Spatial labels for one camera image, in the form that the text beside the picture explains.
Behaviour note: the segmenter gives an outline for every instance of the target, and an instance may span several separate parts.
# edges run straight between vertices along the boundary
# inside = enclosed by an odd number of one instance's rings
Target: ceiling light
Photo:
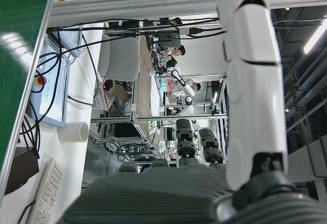
[[[322,34],[327,29],[327,19],[325,19],[321,26],[318,27],[316,32],[312,35],[312,37],[309,39],[308,43],[304,46],[303,50],[305,54],[309,53],[309,51],[312,49],[312,47],[317,43],[319,38],[322,36]]]
[[[216,102],[217,96],[218,96],[218,93],[217,93],[217,92],[215,92],[215,96],[214,96],[214,103]]]

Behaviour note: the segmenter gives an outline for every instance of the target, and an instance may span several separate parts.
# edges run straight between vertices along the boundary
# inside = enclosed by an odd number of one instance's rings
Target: green panel
[[[48,0],[0,0],[0,166],[32,67]]]

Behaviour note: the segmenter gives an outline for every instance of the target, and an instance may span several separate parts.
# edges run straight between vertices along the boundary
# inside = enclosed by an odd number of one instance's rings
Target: white keyboard
[[[59,183],[62,177],[62,169],[54,158],[50,158],[49,163],[45,166],[41,176],[35,199],[32,205],[28,224],[47,224],[50,221],[51,212],[55,205]]]

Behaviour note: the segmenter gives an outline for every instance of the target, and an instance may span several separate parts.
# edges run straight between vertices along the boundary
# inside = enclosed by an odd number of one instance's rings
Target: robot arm
[[[179,72],[177,70],[175,70],[175,69],[172,70],[171,76],[174,77],[181,84],[181,86],[185,89],[185,91],[189,94],[185,98],[186,107],[178,115],[181,115],[181,116],[192,115],[193,111],[194,111],[194,107],[192,106],[193,97],[195,96],[195,92],[194,92],[193,88],[191,87],[191,85],[189,85],[188,83],[186,83],[183,80],[183,78],[179,75]]]
[[[230,63],[226,177],[236,190],[260,172],[253,162],[263,163],[256,160],[261,154],[278,158],[287,170],[282,67],[267,0],[217,0],[217,5]]]

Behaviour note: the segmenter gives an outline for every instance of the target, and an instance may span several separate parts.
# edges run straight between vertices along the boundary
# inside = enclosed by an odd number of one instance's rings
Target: gray fabric seat
[[[101,43],[98,71],[102,77],[131,82],[137,79],[140,64],[139,45],[135,38]]]

